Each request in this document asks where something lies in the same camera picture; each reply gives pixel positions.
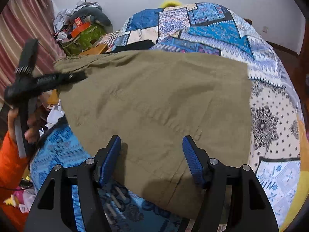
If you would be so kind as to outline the orange sleeved left forearm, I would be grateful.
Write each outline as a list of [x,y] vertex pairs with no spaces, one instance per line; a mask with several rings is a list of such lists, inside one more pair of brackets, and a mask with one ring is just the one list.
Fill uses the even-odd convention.
[[28,214],[6,205],[4,200],[10,198],[19,186],[28,163],[28,158],[19,157],[17,145],[7,132],[1,147],[1,211],[18,231],[23,231]]

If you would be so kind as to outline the person's left hand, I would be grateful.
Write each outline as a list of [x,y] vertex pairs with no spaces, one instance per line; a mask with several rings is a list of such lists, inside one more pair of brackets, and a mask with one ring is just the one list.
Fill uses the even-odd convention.
[[[14,122],[18,116],[18,108],[10,109],[7,117],[8,132],[11,140],[16,142]],[[39,140],[39,129],[46,122],[48,112],[46,102],[42,97],[37,99],[36,110],[29,115],[27,125],[29,129],[25,132],[25,139],[28,143],[35,143]]]

